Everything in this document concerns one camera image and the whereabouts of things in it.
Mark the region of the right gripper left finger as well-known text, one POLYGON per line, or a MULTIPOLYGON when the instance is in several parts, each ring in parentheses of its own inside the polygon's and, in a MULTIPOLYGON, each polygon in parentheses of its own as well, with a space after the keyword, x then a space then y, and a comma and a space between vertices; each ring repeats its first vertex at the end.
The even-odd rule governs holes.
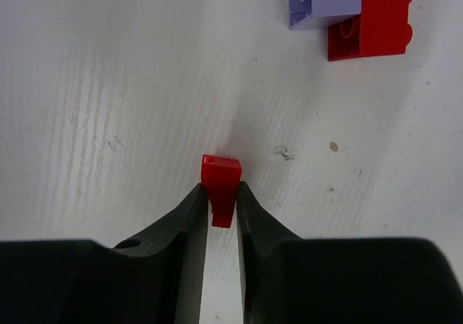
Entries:
POLYGON ((92 240, 1 243, 3 323, 197 323, 208 198, 108 248, 92 240))

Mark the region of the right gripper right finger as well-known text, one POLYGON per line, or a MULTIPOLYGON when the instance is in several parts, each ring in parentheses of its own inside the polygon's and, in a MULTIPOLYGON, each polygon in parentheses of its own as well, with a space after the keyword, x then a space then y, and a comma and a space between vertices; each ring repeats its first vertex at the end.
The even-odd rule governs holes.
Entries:
POLYGON ((462 290, 431 241, 303 239, 237 191, 245 323, 460 323, 462 290))

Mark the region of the red lego bow piece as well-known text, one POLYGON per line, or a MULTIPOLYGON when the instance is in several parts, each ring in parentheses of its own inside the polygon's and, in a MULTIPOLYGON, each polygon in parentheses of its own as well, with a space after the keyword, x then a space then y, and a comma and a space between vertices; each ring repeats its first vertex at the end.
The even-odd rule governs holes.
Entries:
POLYGON ((239 160, 203 155, 201 184, 211 203, 212 226, 223 229, 231 227, 241 175, 239 160))

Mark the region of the red lego brick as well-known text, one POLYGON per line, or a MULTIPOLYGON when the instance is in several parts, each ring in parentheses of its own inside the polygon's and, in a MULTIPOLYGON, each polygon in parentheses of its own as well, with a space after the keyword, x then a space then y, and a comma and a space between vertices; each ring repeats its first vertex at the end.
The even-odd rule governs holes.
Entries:
POLYGON ((412 0, 362 0, 355 17, 328 28, 329 61, 402 55, 412 40, 412 0))

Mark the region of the small lilac lego brick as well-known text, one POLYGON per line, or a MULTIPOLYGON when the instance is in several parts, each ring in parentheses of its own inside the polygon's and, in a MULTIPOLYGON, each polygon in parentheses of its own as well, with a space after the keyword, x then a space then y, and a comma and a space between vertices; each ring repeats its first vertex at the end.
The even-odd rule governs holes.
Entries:
POLYGON ((362 0, 289 0, 289 29, 327 28, 361 13, 362 0))

